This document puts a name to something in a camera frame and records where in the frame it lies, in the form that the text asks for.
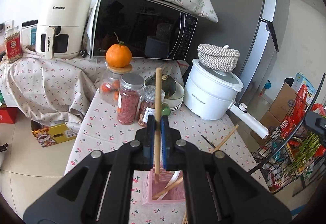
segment white pot handle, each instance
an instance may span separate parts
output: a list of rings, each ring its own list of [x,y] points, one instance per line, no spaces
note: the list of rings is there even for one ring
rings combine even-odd
[[[48,27],[45,33],[45,46],[44,46],[44,56],[45,59],[53,58],[53,40],[55,34],[55,27]]]
[[[241,92],[241,88],[235,88],[235,87],[232,87],[232,89],[233,89],[234,91],[238,92],[238,93]]]
[[[257,133],[258,136],[260,136],[262,139],[265,139],[269,131],[267,128],[265,128],[259,121],[257,121],[252,115],[250,115],[245,107],[246,105],[243,104],[243,106],[240,106],[242,109],[240,109],[238,106],[234,104],[235,102],[232,102],[229,106],[229,110],[233,112],[238,118],[240,118],[245,124],[250,127],[254,132]]]

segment brand logo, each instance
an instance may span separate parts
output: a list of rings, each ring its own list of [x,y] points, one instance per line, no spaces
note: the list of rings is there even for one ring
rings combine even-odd
[[[204,103],[202,100],[199,100],[198,98],[197,98],[197,96],[195,96],[193,93],[191,94],[194,98],[196,98],[199,102],[201,102],[202,104],[206,104],[206,103]]]
[[[51,37],[48,37],[48,52],[50,52],[50,41],[51,41]]]
[[[106,50],[106,49],[101,49],[101,48],[99,48],[99,49],[97,49],[97,52],[98,52],[98,53],[106,53],[107,50]]]
[[[16,45],[17,45],[16,40],[13,40],[13,41],[10,43],[10,47],[11,47],[11,48],[15,48]]]

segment glass jar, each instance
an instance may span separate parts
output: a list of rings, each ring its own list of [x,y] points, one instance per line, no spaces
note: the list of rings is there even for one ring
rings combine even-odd
[[[143,92],[144,78],[135,73],[126,73],[120,80],[118,97],[118,121],[123,125],[134,122]]]
[[[22,47],[35,51],[37,20],[23,22],[22,24]]]
[[[165,92],[161,90],[161,100],[164,99]],[[155,86],[148,85],[144,88],[144,100],[141,102],[137,116],[138,124],[147,127],[149,115],[155,114]]]
[[[123,68],[116,68],[107,65],[107,69],[101,76],[98,89],[101,98],[105,102],[113,106],[118,104],[121,76],[125,73],[130,73],[131,71],[131,65]]]
[[[20,46],[20,31],[18,26],[7,29],[4,32],[4,43],[6,46],[8,63],[13,63],[22,57],[22,49]]]

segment chopstick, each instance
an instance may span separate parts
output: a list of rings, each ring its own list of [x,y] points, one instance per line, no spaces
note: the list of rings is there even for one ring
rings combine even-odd
[[[182,223],[181,224],[185,224],[186,222],[187,222],[187,209],[185,209],[184,218],[182,219]]]
[[[236,131],[236,129],[239,127],[239,125],[237,124],[232,130],[231,132],[221,141],[221,143],[214,148],[212,151],[210,151],[210,153],[213,153],[217,150],[219,150],[222,145],[232,136],[232,134]],[[174,188],[175,186],[177,186],[178,184],[180,184],[183,181],[183,177],[179,178],[178,180],[176,180],[174,183],[172,183],[171,185],[169,185],[168,187],[164,188],[162,191],[158,192],[157,194],[155,194],[152,199],[156,200],[158,199],[161,195],[169,192],[172,188]]]
[[[155,134],[154,134],[154,165],[155,182],[159,182],[160,157],[161,157],[161,109],[162,109],[162,68],[156,68],[155,76]]]
[[[211,143],[208,139],[206,139],[203,135],[201,135],[202,137],[203,137],[203,139],[205,140],[205,141],[207,141],[207,143],[209,144],[209,145],[211,145],[214,149],[216,148],[215,146],[214,146],[214,144],[213,143]]]

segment microwave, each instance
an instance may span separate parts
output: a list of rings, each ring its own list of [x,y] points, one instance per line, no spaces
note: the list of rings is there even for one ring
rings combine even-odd
[[[105,57],[117,34],[133,57],[185,60],[197,18],[182,8],[162,0],[98,0],[94,8],[90,58]]]

